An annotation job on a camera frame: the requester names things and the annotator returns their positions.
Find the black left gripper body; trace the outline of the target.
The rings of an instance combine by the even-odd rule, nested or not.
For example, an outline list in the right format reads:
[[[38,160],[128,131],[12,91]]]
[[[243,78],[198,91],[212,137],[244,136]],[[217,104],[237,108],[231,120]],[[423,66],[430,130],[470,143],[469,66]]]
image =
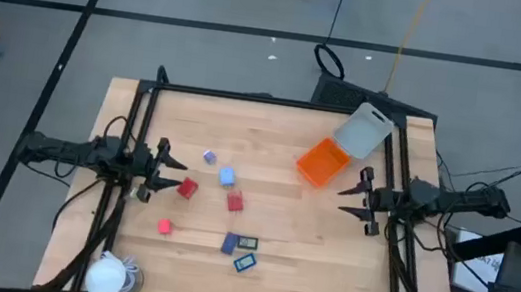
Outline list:
[[[127,176],[126,193],[131,198],[148,203],[151,199],[151,194],[157,190],[158,170],[156,168],[156,159],[152,155],[148,144],[142,141],[134,145],[131,154],[132,168],[129,176]]]

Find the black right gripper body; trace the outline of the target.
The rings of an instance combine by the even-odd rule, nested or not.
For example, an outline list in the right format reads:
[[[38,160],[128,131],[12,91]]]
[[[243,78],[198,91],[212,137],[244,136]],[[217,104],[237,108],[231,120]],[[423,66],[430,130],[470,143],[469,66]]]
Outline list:
[[[375,188],[370,192],[368,206],[371,211],[406,219],[409,217],[410,194],[409,191],[394,190],[390,187]]]

